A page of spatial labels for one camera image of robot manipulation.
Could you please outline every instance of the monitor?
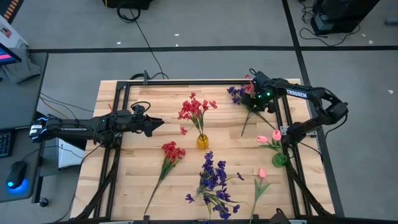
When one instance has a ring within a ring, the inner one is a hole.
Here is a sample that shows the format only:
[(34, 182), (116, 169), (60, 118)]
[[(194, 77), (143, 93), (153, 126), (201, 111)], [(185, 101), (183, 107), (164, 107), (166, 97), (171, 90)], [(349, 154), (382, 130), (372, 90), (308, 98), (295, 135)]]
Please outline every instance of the monitor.
[(0, 65), (21, 62), (21, 58), (14, 54), (10, 49), (0, 43)]

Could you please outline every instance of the wooden table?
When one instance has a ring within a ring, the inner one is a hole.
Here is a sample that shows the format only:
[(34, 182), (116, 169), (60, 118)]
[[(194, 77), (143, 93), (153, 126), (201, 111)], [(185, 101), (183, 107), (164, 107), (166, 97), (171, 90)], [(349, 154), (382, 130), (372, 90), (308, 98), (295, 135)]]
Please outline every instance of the wooden table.
[[(94, 116), (109, 113), (108, 106), (113, 105), (117, 81), (102, 81), (99, 87)], [(228, 176), (237, 172), (243, 175), (245, 181), (233, 179), (228, 184), (228, 193), (235, 201), (241, 203), (237, 214), (232, 219), (248, 219), (254, 202), (254, 179), (258, 178), (258, 170), (263, 167), (267, 171), (266, 182), (271, 183), (264, 195), (259, 199), (255, 213), (260, 218), (270, 218), (276, 208), (281, 208), (287, 217), (294, 217), (287, 174), (285, 168), (276, 168), (271, 159), (275, 154), (270, 149), (258, 147), (256, 136), (271, 136), (270, 128), (257, 116), (253, 116), (241, 137), (241, 131), (247, 116), (246, 110), (239, 105), (232, 104), (231, 96), (226, 89), (229, 85), (164, 85), (164, 86), (132, 86), (129, 92), (128, 105), (136, 101), (149, 101), (152, 105), (147, 112), (149, 116), (162, 118), (165, 124), (154, 131), (153, 137), (147, 138), (143, 134), (124, 133), (119, 162), (118, 178), (113, 203), (112, 220), (142, 220), (149, 197), (157, 183), (164, 153), (161, 146), (175, 141), (178, 147), (186, 149), (187, 155), (171, 171), (157, 190), (148, 209), (147, 215), (151, 220), (200, 220), (208, 218), (208, 210), (204, 201), (198, 199), (188, 204), (186, 194), (195, 194), (199, 183), (199, 172), (204, 163), (204, 154), (214, 152), (214, 161), (225, 160)], [(195, 129), (186, 136), (180, 134), (180, 127), (189, 128), (192, 124), (186, 120), (177, 119), (177, 112), (182, 102), (188, 100), (191, 92), (197, 94), (198, 100), (215, 100), (218, 109), (209, 110), (205, 116), (205, 133), (210, 139), (209, 150), (196, 148), (198, 133)], [(123, 94), (119, 99), (121, 109)], [(305, 100), (288, 96), (293, 121), (309, 119)], [(280, 100), (282, 118), (286, 124), (282, 101)], [(263, 116), (277, 127), (275, 114), (264, 112)], [(318, 148), (315, 138), (305, 138), (302, 142)], [(86, 153), (95, 148), (89, 143)], [(326, 182), (320, 156), (313, 150), (298, 145), (307, 187), (318, 201), (333, 213), (328, 184)], [(100, 170), (104, 156), (104, 149), (98, 149), (84, 162), (76, 190), (71, 217), (78, 215), (97, 191)], [(304, 214), (303, 200), (299, 188), (298, 202), (300, 212)], [(105, 214), (108, 197), (106, 192), (100, 215)], [(217, 214), (213, 219), (220, 219)]]

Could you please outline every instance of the black metal frame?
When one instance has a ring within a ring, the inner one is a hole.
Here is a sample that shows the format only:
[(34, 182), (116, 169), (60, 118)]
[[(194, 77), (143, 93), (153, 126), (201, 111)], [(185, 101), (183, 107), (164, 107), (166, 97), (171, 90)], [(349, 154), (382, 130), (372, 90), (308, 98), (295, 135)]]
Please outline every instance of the black metal frame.
[[(172, 80), (148, 80), (147, 85), (151, 85), (151, 86), (156, 86), (156, 85), (240, 85), (243, 82), (247, 82), (247, 80), (174, 80), (174, 81), (172, 81)], [(142, 86), (142, 85), (144, 85), (144, 83), (141, 81), (119, 81), (119, 82), (117, 82), (116, 93), (114, 96), (114, 103), (113, 103), (113, 111), (117, 110), (117, 108), (119, 106), (119, 96), (121, 94), (121, 90), (124, 89), (124, 98), (123, 98), (122, 109), (125, 110), (127, 108), (129, 92), (130, 92), (131, 87), (132, 86)], [(287, 118), (287, 122), (289, 125), (289, 123), (292, 123), (292, 117), (290, 115), (289, 105), (287, 104), (286, 97), (282, 98), (282, 101), (284, 103), (286, 118)], [(275, 105), (276, 105), (275, 114), (277, 117), (278, 126), (281, 127), (283, 125), (282, 115), (280, 113), (279, 104), (276, 103)], [(99, 178), (98, 190), (101, 190), (102, 188), (106, 187), (106, 185), (104, 185), (104, 180), (105, 180), (105, 174), (107, 173), (107, 170), (108, 170), (110, 150), (111, 149), (105, 150), (103, 165), (101, 168), (101, 175)], [(300, 179), (302, 179), (304, 181), (304, 174), (303, 174), (303, 169), (302, 169), (300, 155), (299, 155), (297, 146), (294, 147), (294, 154), (295, 154), (295, 161), (296, 161), (298, 176), (300, 177)], [(120, 159), (120, 149), (116, 149), (115, 157), (113, 159), (113, 163), (114, 163), (114, 165), (116, 165), (116, 173), (114, 174), (114, 177), (112, 178), (111, 183), (110, 183), (108, 202), (106, 204), (106, 215), (104, 217), (104, 218), (108, 218), (108, 219), (111, 218), (111, 212), (112, 212), (113, 200), (114, 200), (114, 191), (115, 191), (116, 178), (117, 178), (117, 166), (119, 165), (119, 159)], [(288, 178), (288, 182), (289, 182), (289, 190), (290, 190), (290, 196), (292, 199), (294, 215), (295, 215), (295, 217), (300, 217), (301, 213), (300, 213), (299, 203), (298, 203), (298, 199), (297, 199), (297, 192), (295, 189), (295, 182), (294, 182), (293, 178), (289, 175), (288, 172), (287, 172), (287, 178)], [(306, 196), (303, 195), (303, 199), (306, 204), (306, 206), (305, 206), (306, 215), (312, 215), (311, 206), (310, 206)], [(100, 217), (99, 216), (100, 210), (101, 210), (101, 200), (98, 200), (98, 202), (95, 206), (93, 218)], [(269, 220), (265, 219), (265, 220), (258, 220), (258, 221), (262, 222), (262, 223), (264, 223), (264, 222), (267, 223)], [(197, 222), (198, 222), (198, 220), (179, 220), (179, 221), (178, 220), (159, 220), (159, 221), (157, 220), (157, 221), (151, 222), (151, 223), (197, 223)], [(248, 220), (234, 220), (234, 223), (239, 223), (239, 222), (247, 223)]]

